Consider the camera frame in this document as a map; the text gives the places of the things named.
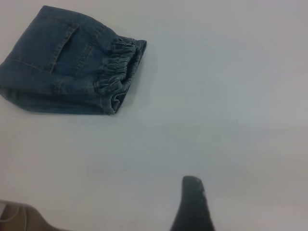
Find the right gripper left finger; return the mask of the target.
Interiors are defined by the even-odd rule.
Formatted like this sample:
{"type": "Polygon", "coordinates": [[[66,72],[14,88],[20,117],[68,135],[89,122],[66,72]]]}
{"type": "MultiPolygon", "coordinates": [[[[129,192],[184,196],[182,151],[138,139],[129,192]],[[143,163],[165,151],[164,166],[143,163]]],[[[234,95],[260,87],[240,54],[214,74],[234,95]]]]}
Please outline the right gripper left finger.
{"type": "Polygon", "coordinates": [[[188,231],[189,230],[189,186],[192,176],[184,176],[181,185],[181,200],[180,205],[171,226],[171,231],[188,231]]]}

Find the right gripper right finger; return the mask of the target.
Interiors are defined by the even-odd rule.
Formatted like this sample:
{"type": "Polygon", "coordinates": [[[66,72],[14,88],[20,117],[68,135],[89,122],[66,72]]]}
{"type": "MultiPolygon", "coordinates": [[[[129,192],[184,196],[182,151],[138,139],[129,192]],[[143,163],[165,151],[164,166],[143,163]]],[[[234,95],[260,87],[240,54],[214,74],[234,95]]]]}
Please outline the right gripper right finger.
{"type": "Polygon", "coordinates": [[[210,211],[208,208],[208,203],[203,183],[197,177],[194,177],[193,180],[196,183],[196,192],[195,192],[196,197],[193,203],[194,215],[192,216],[194,219],[193,230],[214,231],[215,227],[210,216],[210,211]]]}

